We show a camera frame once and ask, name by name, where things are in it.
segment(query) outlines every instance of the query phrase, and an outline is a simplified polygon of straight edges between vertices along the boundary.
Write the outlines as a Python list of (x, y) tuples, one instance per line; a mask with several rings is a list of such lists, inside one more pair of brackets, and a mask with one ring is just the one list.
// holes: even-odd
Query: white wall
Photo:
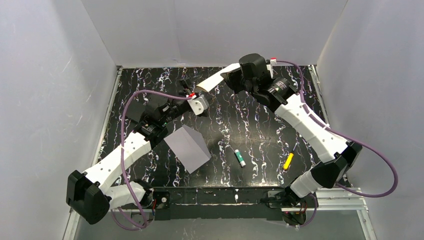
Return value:
[(347, 0), (82, 0), (124, 67), (226, 66), (257, 52), (316, 64)]
[[(332, 128), (385, 153), (396, 191), (366, 201), (378, 239), (422, 239), (424, 229), (424, 2), (350, 0), (318, 61)], [(366, 193), (393, 182), (385, 163), (362, 151), (349, 179)]]
[(79, 0), (3, 0), (0, 73), (0, 239), (62, 239), (67, 178), (94, 158), (115, 64)]

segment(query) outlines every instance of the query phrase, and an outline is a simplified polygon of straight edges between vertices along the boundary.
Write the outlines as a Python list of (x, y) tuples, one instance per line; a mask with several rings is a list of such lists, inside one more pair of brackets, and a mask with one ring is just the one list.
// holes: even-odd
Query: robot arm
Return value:
[[(312, 146), (321, 162), (296, 178), (280, 196), (287, 203), (296, 205), (301, 198), (320, 188), (332, 188), (352, 166), (362, 146), (326, 131), (328, 124), (308, 106), (307, 113), (299, 90), (283, 77), (273, 78), (272, 64), (275, 62), (275, 59), (267, 62), (259, 54), (252, 53), (197, 86), (209, 91), (224, 80), (234, 93), (248, 92), (260, 104), (287, 121)], [(310, 115), (325, 127), (313, 121)]]
[[(132, 131), (125, 139), (123, 156), (125, 169), (165, 138), (168, 134), (167, 123), (189, 111), (197, 116), (207, 114), (209, 104), (206, 98), (192, 92), (186, 80), (181, 80), (180, 83), (185, 90), (180, 95), (190, 95), (192, 97), (190, 100), (149, 95), (145, 106), (137, 102), (130, 105), (127, 116), (130, 120), (129, 129)], [(130, 203), (135, 204), (126, 185), (111, 187), (122, 174), (121, 150), (122, 147), (118, 146), (83, 173), (75, 170), (68, 177), (66, 203), (89, 224), (100, 221), (111, 209)], [(130, 185), (142, 206), (151, 204), (153, 188), (147, 182), (137, 179), (130, 182)]]

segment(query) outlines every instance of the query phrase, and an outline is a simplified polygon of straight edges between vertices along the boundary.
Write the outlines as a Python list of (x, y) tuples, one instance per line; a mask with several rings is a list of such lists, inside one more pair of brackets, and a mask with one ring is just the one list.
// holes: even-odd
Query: floor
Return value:
[[(358, 214), (355, 210), (318, 211), (314, 220), (299, 230), (282, 225), (282, 221), (266, 219), (178, 219), (153, 221), (140, 231), (128, 231), (118, 227), (112, 217), (106, 215), (95, 225), (79, 221), (75, 240), (115, 239), (182, 239), (182, 240), (365, 240)], [(117, 219), (130, 226), (124, 217)], [(134, 216), (135, 221), (141, 217)]]
[[(175, 94), (181, 87), (178, 79), (191, 78), (194, 83), (213, 75), (219, 67), (171, 67), (123, 69), (111, 109), (100, 159), (120, 143), (119, 125), (124, 104), (137, 90), (148, 89)], [(305, 99), (323, 119), (317, 91), (307, 66), (301, 66), (305, 76)], [(299, 84), (299, 74), (291, 66), (274, 67), (274, 76), (283, 76)], [(199, 131), (212, 155), (198, 170), (189, 174), (163, 141), (153, 151), (128, 170), (131, 180), (143, 179), (154, 187), (285, 187), (309, 170), (319, 160), (305, 140), (284, 120), (274, 116), (245, 92), (234, 95), (224, 82), (207, 96), (209, 117), (185, 113), (169, 123), (170, 131), (183, 124)], [(282, 165), (295, 143), (298, 147), (288, 171)], [(243, 156), (241, 168), (234, 150)], [(115, 185), (123, 184), (122, 177)]]

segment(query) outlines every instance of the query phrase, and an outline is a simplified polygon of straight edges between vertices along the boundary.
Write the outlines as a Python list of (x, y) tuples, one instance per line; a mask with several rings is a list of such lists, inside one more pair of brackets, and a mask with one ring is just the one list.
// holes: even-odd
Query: gray cube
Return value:
[(202, 134), (187, 125), (183, 125), (164, 140), (190, 174), (211, 159)]

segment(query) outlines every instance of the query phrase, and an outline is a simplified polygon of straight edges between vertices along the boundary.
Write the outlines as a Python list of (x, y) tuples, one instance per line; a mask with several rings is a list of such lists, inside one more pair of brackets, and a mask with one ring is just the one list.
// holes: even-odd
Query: black marble surface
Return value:
[[(104, 158), (119, 145), (121, 115), (125, 102), (135, 91), (147, 89), (176, 95), (181, 89), (178, 79), (195, 78), (195, 83), (199, 83), (220, 69), (124, 69), (99, 158)], [(308, 67), (302, 66), (301, 69), (305, 76), (305, 100), (323, 119)], [(299, 74), (291, 66), (274, 67), (274, 76), (283, 76), (299, 84)], [(163, 141), (127, 170), (131, 180), (143, 179), (154, 187), (285, 187), (319, 161), (311, 146), (294, 128), (245, 92), (235, 95), (222, 82), (206, 95), (210, 104), (209, 117), (196, 117), (194, 113), (188, 112), (170, 122), (168, 127), (172, 132), (185, 124), (199, 131), (212, 155), (211, 159), (189, 174)], [(145, 103), (147, 99), (144, 96), (136, 100)], [(298, 143), (298, 147), (291, 166), (288, 171), (283, 171), (283, 164), (295, 143)], [(236, 149), (246, 162), (244, 168), (240, 167), (233, 154)], [(114, 184), (123, 183), (120, 176)]]

